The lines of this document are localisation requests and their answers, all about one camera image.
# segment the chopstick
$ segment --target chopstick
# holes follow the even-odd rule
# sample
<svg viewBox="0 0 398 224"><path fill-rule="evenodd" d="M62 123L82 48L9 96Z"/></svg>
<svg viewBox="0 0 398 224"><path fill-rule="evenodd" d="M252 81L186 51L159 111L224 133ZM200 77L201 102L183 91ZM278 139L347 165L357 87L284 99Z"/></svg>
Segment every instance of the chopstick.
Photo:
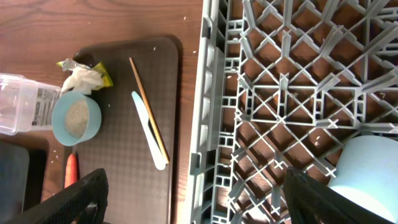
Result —
<svg viewBox="0 0 398 224"><path fill-rule="evenodd" d="M164 159L166 161L166 164L168 164L170 162L169 155L167 154L166 148L165 148L164 143L163 143L162 136L160 135L160 131L159 131L159 129L157 127L157 124L156 124L156 120L155 120L154 114L152 113L152 110L150 109L150 105L149 105L149 102L148 102L148 99L147 99L147 95L145 94L144 87L142 86L141 79L139 78L136 66L134 65L134 62L132 61L132 58L130 58L130 64L131 64L131 67L132 67L132 71L134 72L134 76L136 77L138 88L139 88L139 91L140 91L141 96L142 96L142 100L144 101L145 107L147 108L147 111L148 111L148 114L149 114L150 125L152 126L152 129L154 130L157 144L159 145L160 151L162 152L162 155L163 155L163 157L164 157Z"/></svg>

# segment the gray dish rack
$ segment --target gray dish rack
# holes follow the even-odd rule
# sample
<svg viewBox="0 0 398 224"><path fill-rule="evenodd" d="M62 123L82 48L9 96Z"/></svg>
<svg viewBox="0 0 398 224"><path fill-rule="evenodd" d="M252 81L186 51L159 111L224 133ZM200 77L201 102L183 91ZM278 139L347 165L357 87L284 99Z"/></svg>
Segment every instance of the gray dish rack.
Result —
<svg viewBox="0 0 398 224"><path fill-rule="evenodd" d="M327 184L348 140L361 134L397 139L397 6L388 0L204 0L189 223L289 222L286 167ZM336 22L348 8L360 17ZM302 27L303 14L311 27ZM277 25L264 28L270 17ZM323 37L319 30L326 30ZM351 58L335 56L342 42L355 48ZM297 58L296 51L315 56ZM320 63L332 72L319 75Z"/></svg>

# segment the light blue bowl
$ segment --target light blue bowl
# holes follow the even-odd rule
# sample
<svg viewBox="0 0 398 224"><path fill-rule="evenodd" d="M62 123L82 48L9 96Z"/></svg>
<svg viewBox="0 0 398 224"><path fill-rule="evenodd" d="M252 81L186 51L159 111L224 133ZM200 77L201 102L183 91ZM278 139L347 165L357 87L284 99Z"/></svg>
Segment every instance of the light blue bowl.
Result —
<svg viewBox="0 0 398 224"><path fill-rule="evenodd" d="M84 135L78 139L68 133L65 127L65 117L71 105L78 100L86 100L88 105L88 122ZM64 146L74 146L94 137L101 126L101 110L91 98L74 91L61 96L52 112L52 129L57 140Z"/></svg>

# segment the orange object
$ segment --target orange object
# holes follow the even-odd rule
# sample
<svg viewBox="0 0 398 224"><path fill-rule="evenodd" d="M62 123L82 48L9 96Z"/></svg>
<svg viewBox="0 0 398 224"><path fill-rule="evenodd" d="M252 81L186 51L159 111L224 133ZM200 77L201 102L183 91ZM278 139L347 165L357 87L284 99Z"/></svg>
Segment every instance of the orange object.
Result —
<svg viewBox="0 0 398 224"><path fill-rule="evenodd" d="M65 188L77 181L77 159L74 153L70 154L67 162L67 170L65 172Z"/></svg>

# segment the white tissue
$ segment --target white tissue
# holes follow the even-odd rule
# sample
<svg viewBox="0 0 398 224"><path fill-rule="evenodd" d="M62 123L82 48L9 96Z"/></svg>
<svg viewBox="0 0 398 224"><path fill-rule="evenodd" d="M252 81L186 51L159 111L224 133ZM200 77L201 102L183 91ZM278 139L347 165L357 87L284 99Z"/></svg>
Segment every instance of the white tissue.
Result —
<svg viewBox="0 0 398 224"><path fill-rule="evenodd" d="M80 92L84 95L90 95L91 90L104 85L104 81L99 72L85 69L82 67L75 67L70 75L63 83L62 92L71 88L72 91Z"/></svg>

